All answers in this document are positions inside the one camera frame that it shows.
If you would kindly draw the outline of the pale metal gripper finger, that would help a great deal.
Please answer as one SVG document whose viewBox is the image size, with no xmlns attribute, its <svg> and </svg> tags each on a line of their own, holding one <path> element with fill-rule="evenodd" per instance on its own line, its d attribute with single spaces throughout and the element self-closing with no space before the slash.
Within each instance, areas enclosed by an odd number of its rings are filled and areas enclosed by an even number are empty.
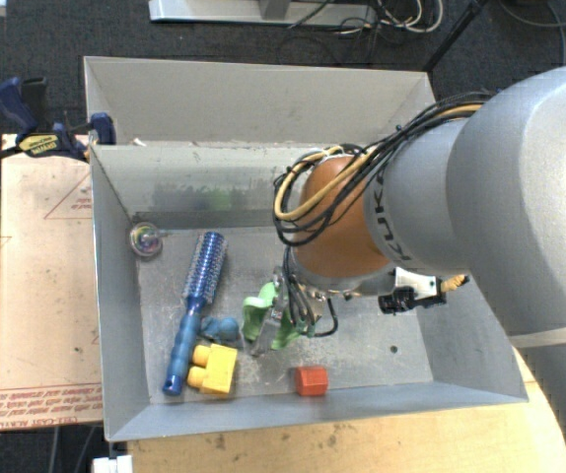
<svg viewBox="0 0 566 473">
<path fill-rule="evenodd" d="M 272 343 L 271 350 L 282 350 L 285 348 L 285 345 L 281 341 L 281 339 L 277 337 L 277 335 L 281 330 L 283 312 L 281 310 L 275 309 L 274 307 L 269 309 L 268 311 L 272 312 L 272 318 L 274 319 L 274 341 Z"/>
<path fill-rule="evenodd" d="M 274 319 L 272 312 L 267 311 L 260 324 L 257 336 L 253 340 L 249 353 L 252 357 L 260 357 L 267 354 L 274 341 Z"/>
</svg>

